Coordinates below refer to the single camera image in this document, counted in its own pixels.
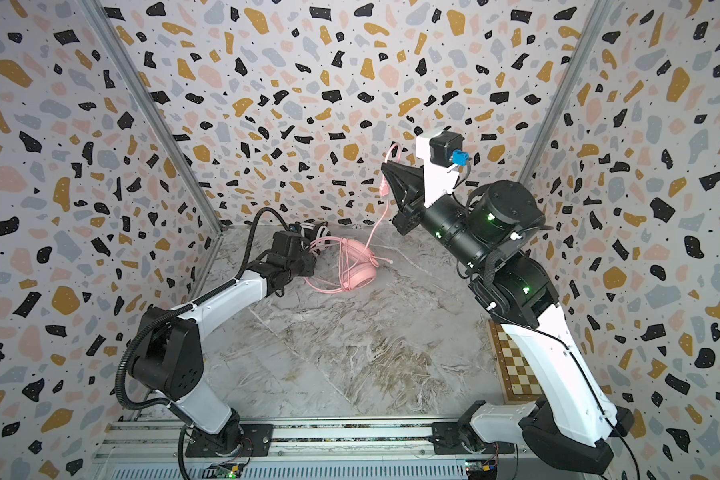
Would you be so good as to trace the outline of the white black headphones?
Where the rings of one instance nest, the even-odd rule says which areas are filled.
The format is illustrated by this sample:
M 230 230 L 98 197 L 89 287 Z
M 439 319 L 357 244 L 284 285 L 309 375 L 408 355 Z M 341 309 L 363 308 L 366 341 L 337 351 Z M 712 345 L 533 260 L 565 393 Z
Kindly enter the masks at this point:
M 320 238 L 329 237 L 331 235 L 326 221 L 321 222 L 294 222 L 290 225 L 290 229 L 300 236 L 306 238 L 309 242 L 313 242 Z

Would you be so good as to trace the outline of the pink headphones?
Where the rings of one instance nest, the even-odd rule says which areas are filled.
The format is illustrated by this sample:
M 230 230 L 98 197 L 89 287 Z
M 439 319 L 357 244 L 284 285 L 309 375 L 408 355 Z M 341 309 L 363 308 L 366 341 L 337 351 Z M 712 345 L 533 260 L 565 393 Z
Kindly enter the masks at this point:
M 332 246 L 338 247 L 337 282 L 331 283 L 317 278 L 312 282 L 306 279 L 307 285 L 323 294 L 335 295 L 358 290 L 376 279 L 382 262 L 393 263 L 391 259 L 374 254 L 367 243 L 353 239 L 328 236 L 316 239 L 309 245 L 310 250 Z

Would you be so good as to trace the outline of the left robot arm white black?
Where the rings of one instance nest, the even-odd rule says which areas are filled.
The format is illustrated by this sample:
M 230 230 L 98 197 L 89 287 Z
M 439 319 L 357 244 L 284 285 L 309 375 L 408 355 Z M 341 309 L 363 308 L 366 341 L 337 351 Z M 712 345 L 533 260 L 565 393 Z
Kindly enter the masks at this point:
M 272 245 L 235 277 L 173 309 L 143 316 L 116 373 L 115 393 L 128 410 L 163 405 L 192 429 L 192 438 L 219 455 L 240 448 L 239 414 L 213 391 L 204 373 L 203 343 L 239 311 L 293 279 L 314 273 L 313 239 L 293 228 L 277 231 Z

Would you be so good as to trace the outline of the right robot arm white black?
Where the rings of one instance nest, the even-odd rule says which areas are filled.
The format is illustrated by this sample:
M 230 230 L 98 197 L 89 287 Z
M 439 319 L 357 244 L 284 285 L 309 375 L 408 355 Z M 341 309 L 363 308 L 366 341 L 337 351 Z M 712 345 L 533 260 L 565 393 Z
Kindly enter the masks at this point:
M 605 475 L 614 458 L 608 440 L 625 439 L 634 415 L 596 383 L 547 271 L 522 250 L 547 226 L 533 195 L 518 182 L 500 180 L 475 189 L 467 204 L 445 193 L 427 205 L 423 169 L 386 163 L 381 171 L 397 202 L 398 232 L 420 226 L 464 265 L 469 290 L 520 349 L 542 388 L 538 399 L 522 405 L 475 402 L 434 434 L 434 445 L 472 454 L 497 442 L 525 445 L 556 469 Z

